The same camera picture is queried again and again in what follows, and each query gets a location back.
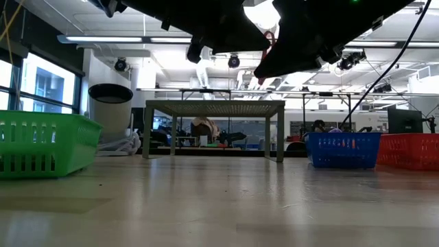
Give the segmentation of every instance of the red wire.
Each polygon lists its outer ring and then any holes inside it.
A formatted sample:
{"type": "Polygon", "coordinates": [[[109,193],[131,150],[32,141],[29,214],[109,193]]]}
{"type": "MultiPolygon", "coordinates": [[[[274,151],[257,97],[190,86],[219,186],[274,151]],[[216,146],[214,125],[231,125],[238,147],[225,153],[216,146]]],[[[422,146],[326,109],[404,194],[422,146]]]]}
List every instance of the red wire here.
{"type": "MultiPolygon", "coordinates": [[[[274,37],[274,34],[271,31],[266,31],[263,35],[270,41],[270,47],[268,47],[268,49],[262,51],[261,62],[267,56],[268,52],[271,50],[273,45],[276,44],[276,41],[277,41],[277,39],[274,37]]],[[[265,79],[267,79],[267,78],[260,78],[258,80],[258,84],[261,86],[265,82],[265,79]]]]}

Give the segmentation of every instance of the gray table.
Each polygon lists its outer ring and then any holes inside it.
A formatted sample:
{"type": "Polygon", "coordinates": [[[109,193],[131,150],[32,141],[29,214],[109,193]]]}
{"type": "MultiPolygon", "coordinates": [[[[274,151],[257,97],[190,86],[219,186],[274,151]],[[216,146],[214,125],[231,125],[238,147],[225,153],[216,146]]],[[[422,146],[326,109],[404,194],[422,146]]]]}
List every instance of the gray table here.
{"type": "Polygon", "coordinates": [[[145,109],[145,134],[143,135],[143,158],[150,153],[150,131],[154,110],[172,116],[171,155],[176,153],[178,117],[265,117],[265,157],[270,158],[270,120],[277,114],[276,162],[283,162],[285,101],[241,100],[147,100],[145,109]]]}

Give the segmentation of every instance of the red plastic basket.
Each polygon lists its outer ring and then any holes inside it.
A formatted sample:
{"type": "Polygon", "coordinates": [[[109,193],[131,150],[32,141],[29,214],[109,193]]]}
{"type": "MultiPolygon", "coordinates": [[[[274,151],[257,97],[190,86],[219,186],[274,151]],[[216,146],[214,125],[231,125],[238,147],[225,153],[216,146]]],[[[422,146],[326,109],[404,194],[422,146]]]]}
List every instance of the red plastic basket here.
{"type": "Polygon", "coordinates": [[[439,134],[384,134],[378,165],[402,169],[439,170],[439,134]]]}

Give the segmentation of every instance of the white cylinder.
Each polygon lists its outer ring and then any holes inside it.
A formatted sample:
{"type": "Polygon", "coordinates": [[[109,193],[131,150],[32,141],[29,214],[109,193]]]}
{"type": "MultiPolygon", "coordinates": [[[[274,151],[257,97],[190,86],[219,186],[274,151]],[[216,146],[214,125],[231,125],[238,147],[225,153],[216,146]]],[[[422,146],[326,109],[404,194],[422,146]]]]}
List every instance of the white cylinder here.
{"type": "Polygon", "coordinates": [[[104,128],[104,143],[126,138],[130,126],[132,91],[117,84],[97,84],[88,90],[90,119],[104,128]]]}

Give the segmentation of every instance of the green plastic basket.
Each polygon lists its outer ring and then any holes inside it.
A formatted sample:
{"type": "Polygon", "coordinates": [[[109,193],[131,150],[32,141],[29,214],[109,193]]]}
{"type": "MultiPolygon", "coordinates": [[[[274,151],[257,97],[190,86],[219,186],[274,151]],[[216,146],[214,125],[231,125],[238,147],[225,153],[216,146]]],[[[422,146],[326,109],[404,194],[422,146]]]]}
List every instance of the green plastic basket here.
{"type": "Polygon", "coordinates": [[[0,178],[61,177],[90,165],[102,127],[81,115],[0,110],[0,178]]]}

